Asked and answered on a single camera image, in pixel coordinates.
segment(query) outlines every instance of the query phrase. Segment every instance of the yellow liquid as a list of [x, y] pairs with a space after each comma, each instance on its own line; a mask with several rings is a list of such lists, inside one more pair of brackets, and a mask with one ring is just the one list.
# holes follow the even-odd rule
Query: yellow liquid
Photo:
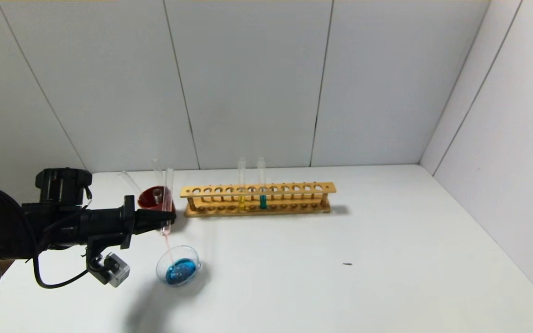
[[246, 200], [245, 196], [238, 196], [238, 198], [237, 198], [237, 208], [239, 210], [244, 210], [246, 208], [246, 204], [244, 203], [245, 200]]

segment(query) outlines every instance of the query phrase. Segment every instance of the blue liquid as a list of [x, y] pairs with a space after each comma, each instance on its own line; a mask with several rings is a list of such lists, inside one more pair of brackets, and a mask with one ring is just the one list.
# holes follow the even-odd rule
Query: blue liquid
[[260, 209], [267, 209], [267, 196], [260, 196]]
[[166, 282], [173, 286], [186, 282], [197, 271], [197, 265], [194, 261], [184, 258], [179, 259], [167, 268]]

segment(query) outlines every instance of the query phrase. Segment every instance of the test tube with blue liquid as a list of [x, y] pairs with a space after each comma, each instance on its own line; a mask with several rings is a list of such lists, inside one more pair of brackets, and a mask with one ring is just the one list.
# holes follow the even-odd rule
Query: test tube with blue liquid
[[[260, 192], [265, 192], [267, 191], [267, 186], [265, 185], [266, 184], [266, 178], [265, 178], [265, 159], [260, 157], [258, 158], [258, 164], [257, 164], [257, 167], [258, 167], [258, 184], [259, 184], [259, 191]], [[267, 209], [267, 196], [265, 196], [264, 194], [261, 194], [260, 195], [260, 209]]]

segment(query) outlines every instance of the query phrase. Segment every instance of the white wall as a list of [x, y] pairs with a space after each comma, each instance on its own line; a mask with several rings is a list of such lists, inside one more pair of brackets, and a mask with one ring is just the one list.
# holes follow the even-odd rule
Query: white wall
[[435, 173], [489, 72], [521, 0], [491, 1], [421, 165]]
[[435, 177], [533, 282], [533, 0]]
[[166, 0], [201, 168], [306, 167], [330, 0]]
[[89, 171], [198, 168], [161, 0], [1, 6]]
[[179, 169], [417, 162], [486, 4], [1, 2], [0, 187], [33, 194], [44, 167], [155, 156]]
[[0, 188], [35, 202], [43, 168], [83, 168], [0, 11]]
[[418, 163], [487, 5], [336, 0], [312, 165]]

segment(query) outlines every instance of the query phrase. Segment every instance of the test tube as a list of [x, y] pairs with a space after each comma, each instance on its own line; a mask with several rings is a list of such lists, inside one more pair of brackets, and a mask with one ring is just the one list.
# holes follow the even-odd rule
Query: test tube
[[137, 186], [137, 183], [135, 183], [131, 176], [129, 176], [127, 171], [121, 171], [120, 173], [118, 173], [118, 177], [122, 179], [124, 183], [131, 188], [131, 190], [133, 190], [136, 196], [139, 196], [139, 194], [141, 194], [141, 188]]
[[246, 159], [241, 157], [237, 161], [237, 183], [238, 183], [238, 191], [241, 192], [239, 196], [237, 196], [237, 207], [239, 210], [244, 210], [246, 208]]
[[[162, 211], [172, 211], [174, 204], [172, 203], [172, 193], [174, 190], [174, 169], [169, 168], [166, 170], [166, 176], [163, 179], [163, 202], [161, 203]], [[170, 234], [172, 227], [172, 221], [166, 221], [166, 225], [161, 228], [161, 234], [164, 236]]]
[[[265, 159], [260, 157], [258, 158], [258, 163], [256, 164], [258, 167], [258, 185], [259, 185], [259, 191], [264, 192], [267, 190], [266, 179], [265, 179]], [[267, 196], [260, 195], [260, 209], [267, 209]]]
[[157, 186], [162, 186], [164, 184], [163, 175], [161, 174], [161, 166], [157, 158], [152, 158], [152, 168], [154, 168], [154, 173], [156, 175]]

